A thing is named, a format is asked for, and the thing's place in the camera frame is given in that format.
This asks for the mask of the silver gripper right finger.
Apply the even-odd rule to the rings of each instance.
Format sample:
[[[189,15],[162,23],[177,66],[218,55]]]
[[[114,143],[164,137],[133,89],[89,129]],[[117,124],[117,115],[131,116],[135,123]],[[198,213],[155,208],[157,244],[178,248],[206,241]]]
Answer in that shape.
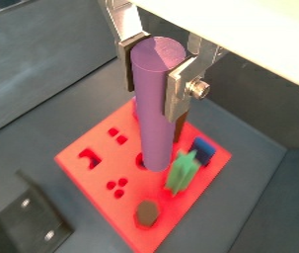
[[[229,53],[216,43],[196,34],[189,35],[189,57],[168,74],[164,114],[176,124],[174,142],[178,142],[186,122],[190,101],[202,100],[210,92],[210,84],[204,80],[208,69]]]

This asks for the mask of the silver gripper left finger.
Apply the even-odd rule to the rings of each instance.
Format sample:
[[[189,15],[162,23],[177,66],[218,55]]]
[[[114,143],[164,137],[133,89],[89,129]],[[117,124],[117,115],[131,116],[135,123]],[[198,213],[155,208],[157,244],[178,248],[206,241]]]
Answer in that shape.
[[[138,6],[130,0],[98,0],[115,38],[118,57],[122,61],[126,87],[135,90],[131,49],[150,34],[143,30]]]

